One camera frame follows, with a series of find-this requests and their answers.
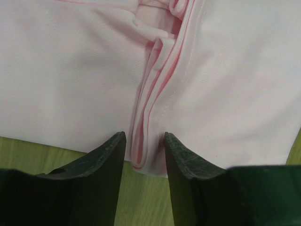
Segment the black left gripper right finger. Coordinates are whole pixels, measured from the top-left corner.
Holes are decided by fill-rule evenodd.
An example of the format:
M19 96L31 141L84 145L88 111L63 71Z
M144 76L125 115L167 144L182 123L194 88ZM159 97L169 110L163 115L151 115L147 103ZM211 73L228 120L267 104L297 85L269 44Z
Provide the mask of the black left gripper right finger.
M165 134L166 168L177 226L298 226L299 165L222 169Z

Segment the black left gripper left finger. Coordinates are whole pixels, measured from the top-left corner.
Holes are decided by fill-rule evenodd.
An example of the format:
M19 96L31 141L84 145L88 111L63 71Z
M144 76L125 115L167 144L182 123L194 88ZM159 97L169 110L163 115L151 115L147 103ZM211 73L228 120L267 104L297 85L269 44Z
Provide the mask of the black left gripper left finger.
M48 174L1 169L1 225L114 225L126 141L125 133L118 132Z

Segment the light pink t-shirt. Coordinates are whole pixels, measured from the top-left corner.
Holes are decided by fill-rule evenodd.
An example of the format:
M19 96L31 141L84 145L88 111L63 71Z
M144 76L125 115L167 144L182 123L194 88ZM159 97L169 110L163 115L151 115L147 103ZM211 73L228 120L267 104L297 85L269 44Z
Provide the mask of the light pink t-shirt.
M3 0L0 134L165 176L165 132L213 164L285 163L301 127L298 0Z

